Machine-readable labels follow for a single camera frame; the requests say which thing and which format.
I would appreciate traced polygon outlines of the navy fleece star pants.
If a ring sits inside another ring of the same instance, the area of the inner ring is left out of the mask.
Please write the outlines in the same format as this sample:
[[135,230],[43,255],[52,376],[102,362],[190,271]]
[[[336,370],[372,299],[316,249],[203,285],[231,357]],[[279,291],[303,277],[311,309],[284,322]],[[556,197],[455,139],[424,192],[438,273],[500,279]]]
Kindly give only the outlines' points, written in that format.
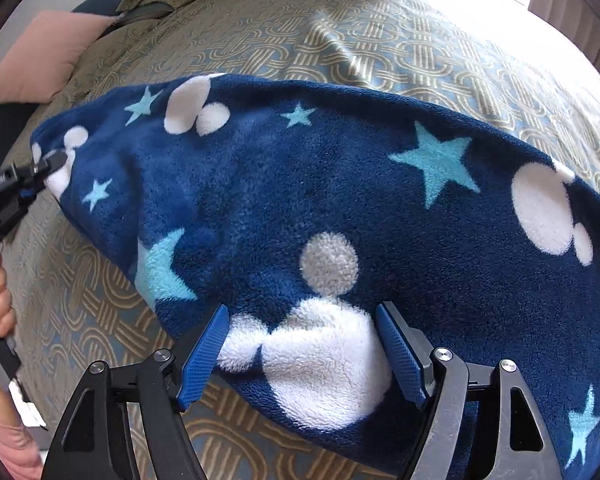
[[230,311],[224,379],[280,426],[397,471],[422,426],[373,319],[521,368],[562,475],[600,466],[600,194],[446,108],[198,75],[122,87],[34,130],[47,188],[180,336]]

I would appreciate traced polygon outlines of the pink pillow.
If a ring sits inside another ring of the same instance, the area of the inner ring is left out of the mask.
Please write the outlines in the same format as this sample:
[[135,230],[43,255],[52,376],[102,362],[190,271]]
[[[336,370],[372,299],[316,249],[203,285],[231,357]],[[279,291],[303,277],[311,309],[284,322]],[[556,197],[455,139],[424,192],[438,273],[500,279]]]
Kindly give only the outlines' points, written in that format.
[[116,19],[91,13],[42,11],[0,63],[0,104],[47,104],[76,63]]

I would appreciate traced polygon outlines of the patterned blue beige bedspread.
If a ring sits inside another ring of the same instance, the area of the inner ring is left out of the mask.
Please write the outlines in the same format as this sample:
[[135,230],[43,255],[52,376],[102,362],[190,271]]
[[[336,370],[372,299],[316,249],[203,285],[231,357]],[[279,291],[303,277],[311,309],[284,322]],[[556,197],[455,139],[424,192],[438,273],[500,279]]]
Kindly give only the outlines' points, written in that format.
[[[122,84],[212,70],[388,91],[481,119],[564,162],[600,192],[600,74],[560,32],[509,0],[197,0],[88,48],[23,121],[26,158],[45,119]],[[22,316],[21,379],[55,425],[96,356],[129,361],[166,335],[122,274],[50,196],[7,245]]]

